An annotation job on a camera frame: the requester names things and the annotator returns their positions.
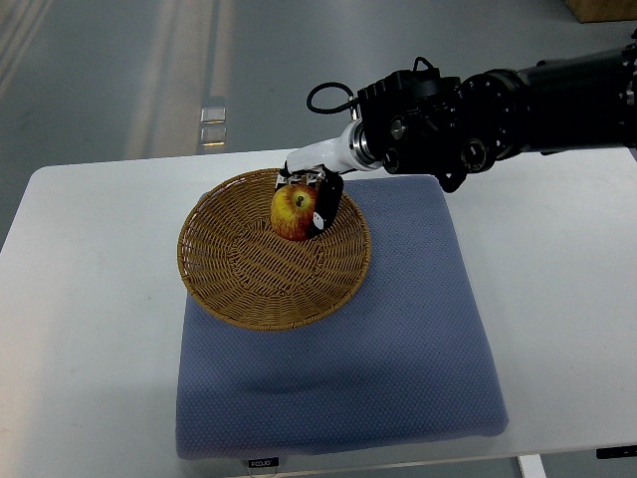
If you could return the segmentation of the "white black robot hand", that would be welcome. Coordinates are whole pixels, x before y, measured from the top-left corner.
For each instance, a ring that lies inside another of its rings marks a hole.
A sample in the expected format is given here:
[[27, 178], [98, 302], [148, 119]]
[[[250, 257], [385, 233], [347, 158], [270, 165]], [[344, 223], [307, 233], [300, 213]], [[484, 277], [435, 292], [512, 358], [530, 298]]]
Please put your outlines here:
[[289, 153], [277, 175], [275, 190], [305, 180], [307, 186], [318, 192], [307, 227], [308, 237], [314, 238], [328, 229], [336, 217], [343, 192], [342, 176], [380, 167], [381, 162], [369, 151], [362, 119], [355, 119], [339, 137]]

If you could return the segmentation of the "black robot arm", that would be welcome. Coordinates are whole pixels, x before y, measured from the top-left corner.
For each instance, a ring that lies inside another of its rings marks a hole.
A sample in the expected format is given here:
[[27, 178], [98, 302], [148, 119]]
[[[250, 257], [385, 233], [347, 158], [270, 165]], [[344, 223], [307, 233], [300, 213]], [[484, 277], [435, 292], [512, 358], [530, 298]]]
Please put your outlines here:
[[636, 46], [493, 69], [465, 81], [424, 58], [357, 93], [367, 149], [390, 174], [428, 174], [453, 192], [523, 152], [633, 147]]

